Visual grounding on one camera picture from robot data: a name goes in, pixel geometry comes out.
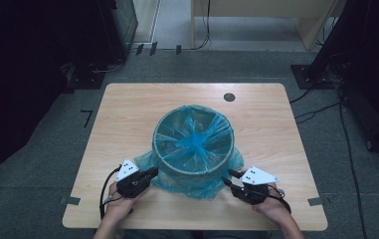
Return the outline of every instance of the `black cable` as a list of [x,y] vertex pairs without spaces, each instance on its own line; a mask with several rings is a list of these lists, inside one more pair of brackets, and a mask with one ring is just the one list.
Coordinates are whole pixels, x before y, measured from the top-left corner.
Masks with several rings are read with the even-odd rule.
[[309,88],[306,90],[306,92],[303,93],[300,97],[291,100],[289,103],[293,104],[295,102],[298,102],[299,100],[303,99],[314,87],[320,85],[320,84],[327,84],[327,83],[317,83],[316,79],[320,78],[326,71],[321,72],[313,81],[312,84],[309,86]]
[[333,107],[335,107],[335,106],[337,106],[337,105],[339,105],[339,104],[341,104],[341,102],[338,102],[338,103],[335,103],[335,104],[329,105],[329,106],[327,106],[327,107],[323,107],[323,108],[321,108],[321,109],[319,109],[319,110],[317,110],[317,111],[308,112],[308,113],[302,114],[302,115],[300,115],[300,116],[297,116],[297,117],[295,117],[295,119],[298,119],[298,118],[301,118],[301,117],[304,117],[304,116],[307,116],[307,115],[312,114],[311,117],[309,117],[309,118],[307,118],[307,119],[304,119],[304,120],[302,120],[302,121],[297,121],[296,123],[297,123],[297,124],[300,124],[300,123],[303,123],[303,122],[305,122],[305,121],[308,121],[308,120],[312,119],[317,113],[320,113],[320,112],[326,111],[326,110],[328,110],[328,109],[330,109],[330,108],[333,108]]
[[201,44],[201,46],[199,46],[197,48],[191,48],[190,50],[199,50],[199,49],[205,47],[208,42],[211,43],[211,40],[210,40],[210,10],[211,10],[211,0],[208,0],[207,23],[206,24],[205,24],[205,19],[202,18],[202,21],[204,22],[204,26],[207,29],[207,35],[205,36],[204,42]]
[[340,111],[341,124],[343,126],[344,135],[345,135],[345,138],[347,141],[348,157],[349,157],[349,161],[350,161],[351,174],[353,175],[354,187],[356,189],[357,206],[358,206],[358,210],[359,210],[360,223],[362,225],[363,238],[367,239],[368,236],[367,236],[366,228],[365,228],[365,220],[363,219],[362,199],[360,196],[360,190],[359,190],[359,184],[357,182],[356,172],[354,170],[354,163],[353,163],[353,156],[352,156],[352,152],[351,152],[350,138],[349,138],[349,135],[347,132],[345,122],[344,122],[342,104],[339,105],[339,111]]
[[105,188],[107,187],[107,184],[110,180],[110,178],[112,177],[113,174],[115,174],[116,172],[118,172],[120,170],[120,167],[116,168],[115,170],[113,170],[107,177],[107,179],[105,180],[104,182],[104,185],[102,186],[102,190],[101,190],[101,196],[99,197],[99,216],[101,217],[101,219],[104,218],[104,215],[105,215],[105,211],[104,211],[104,206],[106,205],[106,203],[103,203],[102,202],[102,198],[104,196],[104,192],[105,192]]

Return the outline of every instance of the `trash bag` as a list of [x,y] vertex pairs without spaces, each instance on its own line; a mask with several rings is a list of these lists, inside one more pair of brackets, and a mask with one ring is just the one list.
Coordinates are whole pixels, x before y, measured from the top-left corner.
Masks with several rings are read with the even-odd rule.
[[228,169],[244,161],[234,147],[229,121],[212,109],[183,106],[166,114],[158,123],[152,150],[135,158],[141,170],[158,167],[152,185],[191,198],[213,199],[223,186]]

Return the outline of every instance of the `power cord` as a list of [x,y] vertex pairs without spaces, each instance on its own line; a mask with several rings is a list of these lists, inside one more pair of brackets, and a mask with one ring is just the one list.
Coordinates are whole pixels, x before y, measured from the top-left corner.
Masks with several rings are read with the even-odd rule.
[[340,104],[341,104],[341,102],[338,102],[338,103],[335,103],[335,104],[329,105],[329,106],[327,106],[327,107],[323,107],[323,108],[321,108],[321,109],[319,109],[319,110],[317,110],[317,111],[308,112],[308,113],[302,114],[302,115],[300,115],[300,116],[297,116],[297,117],[295,117],[295,119],[298,119],[298,118],[301,118],[301,117],[305,117],[305,116],[307,116],[307,115],[312,114],[311,117],[309,117],[309,118],[307,118],[307,119],[304,119],[304,120],[302,120],[302,121],[297,121],[296,123],[297,123],[297,124],[300,124],[300,123],[303,123],[303,122],[305,122],[305,121],[308,121],[308,120],[312,119],[317,113],[320,113],[320,112],[326,111],[326,110],[328,110],[328,109],[330,109],[330,108],[333,108],[333,107],[335,107],[335,106],[338,106],[338,105],[340,105]]
[[105,215],[105,205],[108,204],[108,203],[111,202],[111,201],[116,201],[116,200],[118,200],[118,199],[121,198],[121,196],[120,196],[120,197],[118,197],[118,198],[116,198],[116,199],[111,199],[111,196],[109,195],[108,198],[107,198],[105,201],[102,201],[102,198],[103,198],[103,196],[104,196],[105,189],[106,189],[106,187],[107,187],[107,184],[108,184],[110,178],[112,177],[113,174],[115,174],[115,173],[118,172],[119,170],[120,170],[120,167],[118,167],[118,168],[116,168],[115,170],[113,170],[113,171],[108,175],[107,179],[106,179],[105,182],[104,182],[104,185],[102,186],[101,196],[100,196],[100,198],[99,198],[99,216],[100,216],[101,219],[103,219],[103,218],[104,218],[104,215]]
[[343,131],[344,131],[344,135],[345,135],[345,138],[346,138],[346,141],[347,141],[348,158],[349,158],[349,162],[350,162],[351,174],[353,176],[354,187],[356,189],[357,206],[358,206],[358,210],[359,210],[359,216],[360,216],[360,223],[361,223],[361,226],[362,226],[363,238],[367,239],[368,236],[367,236],[367,233],[366,233],[365,220],[363,218],[363,211],[362,211],[362,198],[360,196],[360,190],[359,190],[359,184],[357,182],[356,172],[354,170],[354,163],[353,163],[353,156],[352,156],[352,152],[351,152],[350,138],[349,138],[349,135],[348,135],[348,132],[347,132],[347,128],[346,128],[346,125],[345,125],[345,122],[344,122],[344,117],[343,117],[343,110],[342,110],[342,102],[343,102],[343,100],[344,100],[344,98],[342,96],[340,96],[340,104],[339,104],[340,119],[341,119],[341,124],[342,124],[342,127],[343,127]]

